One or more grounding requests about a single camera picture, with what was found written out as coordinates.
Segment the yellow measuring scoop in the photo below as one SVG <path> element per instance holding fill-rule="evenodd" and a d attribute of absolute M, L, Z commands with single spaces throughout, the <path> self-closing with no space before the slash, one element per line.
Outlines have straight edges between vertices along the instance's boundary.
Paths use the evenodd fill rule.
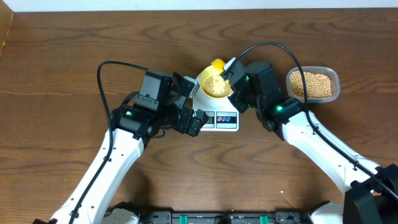
<path fill-rule="evenodd" d="M 224 72 L 224 66 L 226 64 L 224 63 L 224 61 L 222 59 L 215 59 L 214 61 L 212 61 L 211 66 L 219 73 L 223 73 Z"/>

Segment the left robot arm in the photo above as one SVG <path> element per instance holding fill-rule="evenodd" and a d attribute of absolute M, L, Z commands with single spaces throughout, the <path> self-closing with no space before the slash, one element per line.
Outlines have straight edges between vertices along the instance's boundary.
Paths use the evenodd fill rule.
<path fill-rule="evenodd" d="M 177 73 L 147 70 L 141 90 L 130 93 L 121 106 L 107 111 L 109 128 L 101 149 L 69 199 L 50 223 L 138 223 L 139 215 L 126 208 L 107 211 L 121 181 L 159 131 L 174 129 L 197 136 L 208 117 L 185 106 L 199 83 Z"/>

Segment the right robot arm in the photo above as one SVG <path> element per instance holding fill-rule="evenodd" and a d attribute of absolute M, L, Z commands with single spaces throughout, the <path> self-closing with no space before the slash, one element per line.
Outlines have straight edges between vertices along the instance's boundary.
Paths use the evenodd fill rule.
<path fill-rule="evenodd" d="M 301 101 L 283 94 L 269 62 L 244 66 L 233 58 L 221 76 L 240 113 L 252 107 L 265 129 L 306 154 L 343 194 L 343 204 L 325 202 L 309 212 L 308 223 L 397 223 L 395 164 L 382 167 L 327 130 Z"/>

